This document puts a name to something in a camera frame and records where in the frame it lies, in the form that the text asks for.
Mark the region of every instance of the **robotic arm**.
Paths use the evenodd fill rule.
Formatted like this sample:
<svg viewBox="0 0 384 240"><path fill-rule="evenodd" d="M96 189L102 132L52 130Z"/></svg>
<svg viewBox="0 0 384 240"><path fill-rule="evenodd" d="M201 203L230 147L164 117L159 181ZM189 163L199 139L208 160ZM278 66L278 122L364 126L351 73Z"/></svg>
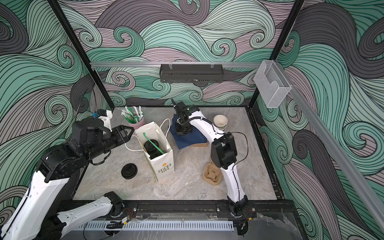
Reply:
<svg viewBox="0 0 384 240"><path fill-rule="evenodd" d="M118 216L122 212L121 198L109 192L89 204L47 216L60 190L77 169L88 163L103 163L111 154L111 149L130 140L134 131L132 127L120 125L110 130L109 117L104 118L85 118L74 122L71 138L43 153L28 191L12 217L2 227L0 239L57 240L91 219L107 214ZM109 154L103 161L93 163L93 159L102 153Z"/></svg>
<svg viewBox="0 0 384 240"><path fill-rule="evenodd" d="M248 199L240 185L235 165L237 150L232 133L224 133L207 120L195 105L186 106L183 102L172 103L178 116L176 134L185 135L195 126L211 143L211 159L223 173L228 189L229 208L234 216L241 216Z"/></svg>

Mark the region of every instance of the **cup of straws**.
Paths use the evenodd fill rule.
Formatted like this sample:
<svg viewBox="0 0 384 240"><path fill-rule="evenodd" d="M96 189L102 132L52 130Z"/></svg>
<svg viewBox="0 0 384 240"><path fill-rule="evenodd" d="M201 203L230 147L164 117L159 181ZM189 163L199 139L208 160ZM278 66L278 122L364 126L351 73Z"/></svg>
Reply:
<svg viewBox="0 0 384 240"><path fill-rule="evenodd" d="M143 126L145 124L144 121L144 113L141 111L141 106L139 106L139 110L137 110L137 107L133 107L134 111L129 108L125 107L123 110L121 110L121 115L127 120L128 126L133 127L134 129L138 129L139 127Z"/></svg>

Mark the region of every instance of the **brown cup carrier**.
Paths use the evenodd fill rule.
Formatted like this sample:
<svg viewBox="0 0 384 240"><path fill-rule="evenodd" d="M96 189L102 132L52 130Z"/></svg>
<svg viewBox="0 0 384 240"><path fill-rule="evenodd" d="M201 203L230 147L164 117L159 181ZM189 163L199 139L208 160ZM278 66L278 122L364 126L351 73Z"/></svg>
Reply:
<svg viewBox="0 0 384 240"><path fill-rule="evenodd" d="M223 173L220 168L216 167L216 165L211 162L208 163L203 171L203 180L208 182L209 184L216 186L223 179Z"/></svg>

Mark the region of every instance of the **wall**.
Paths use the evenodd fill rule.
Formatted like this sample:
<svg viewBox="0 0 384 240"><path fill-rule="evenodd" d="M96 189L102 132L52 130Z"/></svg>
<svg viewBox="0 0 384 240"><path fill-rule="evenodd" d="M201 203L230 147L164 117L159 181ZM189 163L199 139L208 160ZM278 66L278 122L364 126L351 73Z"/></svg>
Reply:
<svg viewBox="0 0 384 240"><path fill-rule="evenodd" d="M59 0L91 61L235 61L270 57L294 0ZM224 83L161 83L159 68L100 68L115 105L248 105L256 70Z"/></svg>
<svg viewBox="0 0 384 240"><path fill-rule="evenodd" d="M299 13L278 61L356 167L384 196L384 1L329 0ZM294 100L257 122L310 239L384 239Z"/></svg>
<svg viewBox="0 0 384 240"><path fill-rule="evenodd" d="M41 153L71 134L75 117L107 104L46 0L2 1L0 29L2 225L23 197Z"/></svg>

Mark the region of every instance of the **white rope handle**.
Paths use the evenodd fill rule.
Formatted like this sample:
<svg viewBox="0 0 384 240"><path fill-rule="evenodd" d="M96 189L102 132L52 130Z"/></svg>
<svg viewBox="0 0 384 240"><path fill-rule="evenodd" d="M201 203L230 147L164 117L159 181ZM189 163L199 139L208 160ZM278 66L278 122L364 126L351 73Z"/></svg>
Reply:
<svg viewBox="0 0 384 240"><path fill-rule="evenodd" d="M163 123L160 125L160 128L163 126L163 124L164 124L164 122L165 121L169 121L169 127L168 127L168 130L167 130L167 133L166 133L166 138L167 138L167 134L168 134L168 132L169 132L169 129L170 129L170 119L169 118L167 118L167 119L165 119L164 121L163 121Z"/></svg>
<svg viewBox="0 0 384 240"><path fill-rule="evenodd" d="M141 144L140 139L139 139L136 135L132 135L132 136L135 136L135 137L139 140L139 143ZM125 145L125 147L126 147L128 150L133 151L133 152L144 151L144 149L140 149L140 150L132 150L132 149L129 149L129 148L127 147L127 143L124 143L124 145Z"/></svg>

